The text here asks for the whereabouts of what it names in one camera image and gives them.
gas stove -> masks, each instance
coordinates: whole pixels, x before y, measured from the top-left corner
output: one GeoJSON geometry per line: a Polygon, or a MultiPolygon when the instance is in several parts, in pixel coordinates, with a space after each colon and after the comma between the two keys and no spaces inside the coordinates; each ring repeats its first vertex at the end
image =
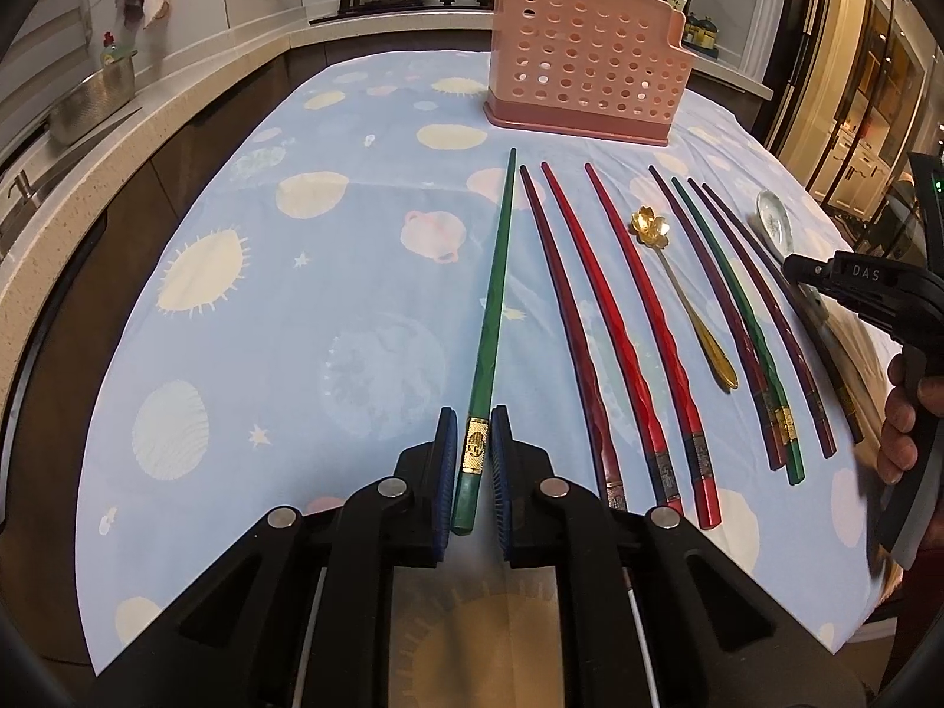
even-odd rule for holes
{"type": "Polygon", "coordinates": [[[325,23],[339,18],[351,18],[354,15],[374,15],[377,13],[409,13],[414,10],[494,10],[494,0],[341,0],[335,15],[313,18],[309,23],[325,23]]]}

basket base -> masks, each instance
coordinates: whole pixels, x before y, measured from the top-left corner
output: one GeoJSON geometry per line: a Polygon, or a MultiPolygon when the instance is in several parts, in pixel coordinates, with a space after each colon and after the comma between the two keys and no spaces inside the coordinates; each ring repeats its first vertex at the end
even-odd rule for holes
{"type": "Polygon", "coordinates": [[[589,111],[500,101],[491,90],[485,101],[485,117],[497,127],[514,130],[536,130],[539,133],[559,133],[584,139],[618,140],[650,146],[668,146],[668,131],[672,127],[671,124],[625,120],[589,111]]]}

gold spoon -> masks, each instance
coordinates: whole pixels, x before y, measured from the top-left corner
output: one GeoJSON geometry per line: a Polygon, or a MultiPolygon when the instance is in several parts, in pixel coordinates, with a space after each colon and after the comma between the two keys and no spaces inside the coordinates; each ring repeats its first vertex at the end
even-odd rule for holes
{"type": "Polygon", "coordinates": [[[711,331],[705,326],[705,323],[703,323],[702,318],[700,318],[695,312],[695,309],[692,308],[692,304],[689,302],[686,292],[681,288],[681,284],[678,283],[679,280],[678,277],[675,276],[675,271],[672,271],[672,266],[669,266],[668,260],[662,252],[662,250],[666,249],[668,246],[668,223],[666,219],[661,215],[657,216],[651,207],[641,207],[639,212],[632,215],[629,229],[630,233],[636,236],[641,243],[647,247],[653,248],[655,254],[658,255],[659,260],[662,262],[662,267],[666,270],[666,275],[672,283],[672,287],[675,288],[675,293],[678,294],[678,299],[681,300],[681,304],[686,310],[686,314],[688,314],[688,319],[691,321],[693,328],[695,328],[695,335],[699,339],[705,358],[708,359],[708,364],[711,366],[717,384],[719,384],[725,392],[736,389],[738,387],[738,374],[735,373],[735,369],[730,365],[730,361],[727,356],[724,355],[724,351],[721,350],[721,346],[717,340],[714,339],[714,335],[711,334],[711,331]]]}

flower-shaped spoon head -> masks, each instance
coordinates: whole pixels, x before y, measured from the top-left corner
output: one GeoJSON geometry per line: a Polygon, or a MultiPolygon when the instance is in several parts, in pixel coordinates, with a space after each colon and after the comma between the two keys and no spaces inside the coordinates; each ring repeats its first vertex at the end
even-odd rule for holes
{"type": "Polygon", "coordinates": [[[668,246],[668,223],[651,207],[640,207],[639,212],[632,215],[630,232],[647,247],[664,250],[668,246]]]}

green chopstick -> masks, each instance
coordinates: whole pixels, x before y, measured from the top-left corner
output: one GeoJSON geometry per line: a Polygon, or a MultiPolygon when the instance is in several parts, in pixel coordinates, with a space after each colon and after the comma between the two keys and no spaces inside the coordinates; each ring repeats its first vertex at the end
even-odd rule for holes
{"type": "Polygon", "coordinates": [[[492,414],[494,361],[499,352],[499,328],[502,327],[501,305],[505,293],[505,268],[508,265],[508,238],[512,225],[516,164],[517,150],[512,149],[508,154],[508,171],[505,173],[502,208],[499,212],[499,231],[494,240],[492,274],[488,280],[485,315],[481,321],[481,335],[478,337],[478,357],[475,376],[472,378],[472,395],[469,397],[463,460],[456,484],[456,496],[453,499],[452,532],[457,535],[467,535],[475,526],[478,487],[481,485],[481,468],[488,442],[488,419],[492,414]]]}
{"type": "Polygon", "coordinates": [[[688,212],[692,214],[692,218],[695,219],[695,223],[699,226],[702,236],[704,236],[705,240],[708,242],[712,255],[714,255],[714,260],[716,260],[717,265],[719,265],[721,274],[724,274],[725,281],[728,283],[735,304],[738,305],[737,309],[741,312],[741,318],[744,320],[744,325],[747,327],[750,340],[754,344],[754,351],[757,351],[757,359],[760,362],[763,374],[766,375],[768,384],[771,385],[772,399],[776,405],[774,414],[777,418],[777,425],[780,425],[781,437],[784,441],[784,447],[786,448],[787,480],[790,484],[799,484],[799,482],[802,482],[806,478],[806,474],[804,472],[804,459],[801,456],[801,452],[799,452],[797,429],[793,422],[793,412],[790,411],[790,403],[787,401],[784,385],[780,380],[780,375],[777,375],[777,365],[773,360],[771,350],[766,344],[763,330],[761,329],[760,323],[757,322],[757,317],[754,315],[753,309],[750,307],[747,295],[744,294],[744,288],[741,287],[738,277],[735,276],[735,270],[730,267],[728,258],[725,256],[714,234],[712,234],[702,213],[697,210],[695,202],[688,196],[688,192],[684,189],[684,186],[681,185],[681,181],[679,181],[678,178],[672,179],[672,186],[675,186],[675,191],[678,191],[681,200],[686,203],[688,212]]]}

